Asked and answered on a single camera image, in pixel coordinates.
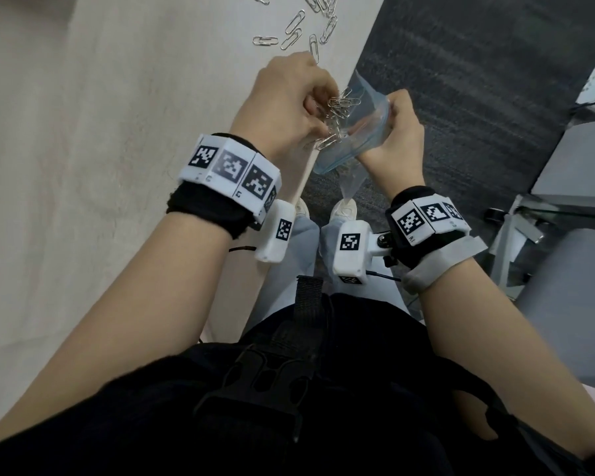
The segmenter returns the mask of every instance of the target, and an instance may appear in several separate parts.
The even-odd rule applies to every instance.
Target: hand
[[[388,95],[392,131],[379,147],[365,151],[357,159],[366,167],[383,193],[392,201],[399,192],[423,180],[425,130],[414,113],[408,90]]]
[[[309,134],[328,135],[326,124],[316,117],[315,102],[328,106],[329,98],[338,95],[331,74],[309,52],[274,57],[258,72],[230,133],[253,143],[273,162]]]

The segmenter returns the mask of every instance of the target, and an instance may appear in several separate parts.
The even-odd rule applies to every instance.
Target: clear plastic bag
[[[379,146],[387,134],[390,104],[385,95],[375,91],[355,71],[347,98],[360,103],[348,108],[347,118],[338,118],[331,132],[338,130],[335,143],[323,148],[315,162],[313,172],[318,175],[337,169],[339,185],[344,199],[350,199],[368,177],[368,173],[355,158],[366,150]]]

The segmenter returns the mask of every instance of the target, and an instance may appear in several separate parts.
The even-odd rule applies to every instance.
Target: right hand
[[[366,167],[390,201],[406,188],[425,185],[423,180],[423,146],[425,130],[414,113],[408,90],[388,95],[392,128],[379,147],[363,152],[357,159]]]

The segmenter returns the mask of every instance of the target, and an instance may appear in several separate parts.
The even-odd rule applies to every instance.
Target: chair wheel
[[[504,223],[504,217],[507,214],[508,214],[508,212],[490,207],[489,209],[487,209],[485,211],[485,215],[483,216],[483,218],[486,222],[494,222],[494,223],[502,224],[502,223]]]

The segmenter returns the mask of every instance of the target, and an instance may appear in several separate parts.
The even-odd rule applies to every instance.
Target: forearm
[[[103,384],[198,340],[231,237],[192,215],[164,217],[24,396],[0,440],[97,392]]]
[[[485,380],[513,414],[562,447],[595,452],[590,396],[473,259],[452,267],[420,301],[438,355]],[[468,423],[488,435],[485,407],[459,400]]]

